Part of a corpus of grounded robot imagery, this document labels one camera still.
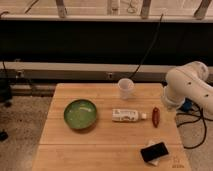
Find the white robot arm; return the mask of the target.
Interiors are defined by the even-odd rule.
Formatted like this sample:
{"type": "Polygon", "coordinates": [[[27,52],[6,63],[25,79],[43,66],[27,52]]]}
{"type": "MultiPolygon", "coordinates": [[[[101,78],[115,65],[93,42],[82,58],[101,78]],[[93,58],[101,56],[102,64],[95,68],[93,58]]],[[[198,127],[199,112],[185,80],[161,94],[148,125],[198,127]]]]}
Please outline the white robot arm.
{"type": "Polygon", "coordinates": [[[206,83],[208,76],[208,67],[199,61],[170,69],[165,77],[162,103],[168,110],[176,110],[188,98],[213,114],[213,87],[206,83]]]}

